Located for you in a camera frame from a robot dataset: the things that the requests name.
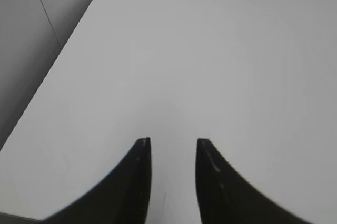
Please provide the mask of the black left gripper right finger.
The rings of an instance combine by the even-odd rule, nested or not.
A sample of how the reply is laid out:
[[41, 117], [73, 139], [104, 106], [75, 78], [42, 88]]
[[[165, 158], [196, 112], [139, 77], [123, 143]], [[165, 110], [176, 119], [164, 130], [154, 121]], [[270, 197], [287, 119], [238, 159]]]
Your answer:
[[200, 138], [196, 195], [203, 223], [336, 223], [336, 142]]

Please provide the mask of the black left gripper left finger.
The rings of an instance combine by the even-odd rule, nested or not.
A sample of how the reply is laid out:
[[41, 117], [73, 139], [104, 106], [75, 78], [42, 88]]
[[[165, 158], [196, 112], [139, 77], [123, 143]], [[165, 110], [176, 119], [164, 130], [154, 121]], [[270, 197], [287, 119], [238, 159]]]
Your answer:
[[138, 139], [90, 191], [43, 222], [145, 223], [151, 183], [151, 140], [147, 137]]

